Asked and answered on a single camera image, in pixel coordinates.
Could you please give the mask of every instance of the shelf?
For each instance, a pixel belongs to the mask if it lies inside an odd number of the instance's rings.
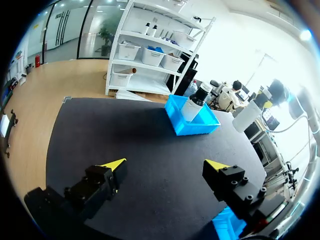
[[[173,11],[169,8],[166,8],[164,6],[160,6],[160,5],[152,3],[152,2],[148,2],[148,1],[144,1],[144,0],[136,0],[136,1],[134,1],[133,7],[147,10],[147,11],[151,11],[153,13],[161,14],[167,18],[176,20],[176,21],[182,23],[183,25],[186,25],[192,29],[200,29],[204,32],[206,31],[206,29],[203,26],[201,26],[198,22],[192,21],[188,17],[183,16],[176,11]]]
[[[171,47],[173,49],[177,49],[181,52],[184,52],[186,54],[189,54],[189,55],[192,55],[193,53],[187,49],[185,49],[184,47],[181,47],[181,46],[178,46],[176,44],[173,44],[169,41],[166,41],[166,40],[163,40],[161,38],[158,38],[158,37],[153,37],[153,36],[148,36],[148,35],[144,35],[144,34],[141,34],[139,32],[134,32],[134,31],[124,31],[122,30],[120,32],[121,35],[126,35],[126,36],[131,36],[131,37],[136,37],[136,38],[140,38],[140,39],[146,39],[146,40],[150,40],[152,42],[155,42],[155,43],[159,43],[159,44],[163,44],[163,45],[166,45],[168,47]]]
[[[133,75],[127,86],[109,86],[110,89],[114,90],[127,90],[127,91],[136,91],[142,93],[150,94],[161,94],[161,95],[170,95],[171,92],[168,89],[164,81],[156,81],[153,79],[148,79],[146,77],[141,77],[138,75]]]
[[[140,59],[135,59],[134,61],[119,59],[118,54],[115,55],[112,64],[128,65],[128,66],[137,67],[137,68],[150,69],[150,70],[154,70],[154,71],[158,71],[158,72],[162,72],[162,73],[166,73],[166,74],[172,74],[172,75],[176,75],[178,77],[181,76],[181,73],[165,69],[161,65],[151,66],[148,64],[144,64]]]

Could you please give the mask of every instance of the red fire extinguisher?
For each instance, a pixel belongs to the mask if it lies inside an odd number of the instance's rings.
[[[39,55],[39,54],[38,54],[38,55],[35,55],[34,60],[35,60],[35,67],[36,67],[36,68],[37,68],[37,67],[40,67],[40,55]]]

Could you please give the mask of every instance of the metal rack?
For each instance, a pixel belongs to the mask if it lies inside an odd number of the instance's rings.
[[[178,26],[180,24],[181,27],[184,28],[185,31],[188,33],[191,33],[193,29],[199,30],[193,37],[196,37],[200,34],[202,34],[202,37],[198,40],[197,46],[192,52],[188,49],[185,49],[181,46],[173,44],[169,41],[165,41],[164,39],[161,39],[159,37],[152,37],[149,35],[138,33],[131,29],[124,29],[124,26],[125,24],[128,23],[128,20],[130,21],[140,20],[140,19],[137,19],[137,17],[135,17],[132,14],[132,12],[135,10],[146,11],[145,14],[149,14],[149,15],[151,14],[151,15],[154,15],[155,17],[161,15],[162,19],[167,19],[168,21],[171,21],[171,23],[174,23],[172,24],[172,26]],[[198,22],[193,21],[191,18],[189,19],[188,17],[178,12],[175,12],[171,9],[168,9],[166,7],[160,6],[158,4],[154,4],[152,2],[144,1],[144,0],[130,0],[123,12],[123,15],[119,22],[119,25],[116,30],[114,40],[112,43],[112,49],[110,53],[107,76],[106,76],[105,94],[108,95],[109,90],[119,90],[119,89],[143,92],[143,93],[161,94],[161,95],[174,94],[180,82],[182,81],[183,77],[185,76],[190,64],[195,58],[197,51],[199,50],[201,44],[206,38],[208,32],[210,31],[212,24],[214,23],[215,20],[216,18],[213,17],[210,20],[210,23],[208,24],[208,26],[202,27]],[[178,56],[180,56],[182,53],[187,53],[191,55],[191,57],[189,61],[185,63],[185,67],[181,73],[165,69],[162,66],[151,66],[151,65],[144,64],[142,63],[141,60],[137,58],[134,61],[119,59],[117,54],[117,48],[118,48],[119,40],[121,38],[134,38],[134,41],[136,43],[139,44],[142,42],[145,45],[146,44],[151,45],[151,44],[157,43],[168,49],[172,49],[173,51],[176,51],[176,55]],[[110,79],[112,76],[112,69],[114,65],[141,68],[143,70],[146,70],[147,72],[143,76],[141,75],[132,76],[127,86],[112,86],[110,85]],[[150,71],[156,71],[160,73],[159,77],[158,75],[152,74]],[[172,91],[170,91],[166,85],[166,81],[168,80],[170,75],[174,76]]]

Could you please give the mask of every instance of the potted plant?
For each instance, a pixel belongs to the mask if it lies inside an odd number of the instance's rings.
[[[114,41],[121,16],[122,11],[118,11],[118,13],[114,14],[112,18],[103,21],[99,32],[101,38],[104,40],[104,45],[101,46],[101,56],[107,56],[108,50],[111,49],[111,44]]]

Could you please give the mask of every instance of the ceiling light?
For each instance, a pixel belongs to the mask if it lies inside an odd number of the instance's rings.
[[[311,32],[309,30],[304,30],[300,34],[300,39],[302,41],[308,41],[308,40],[311,39],[311,37],[312,37],[312,35],[311,35]]]

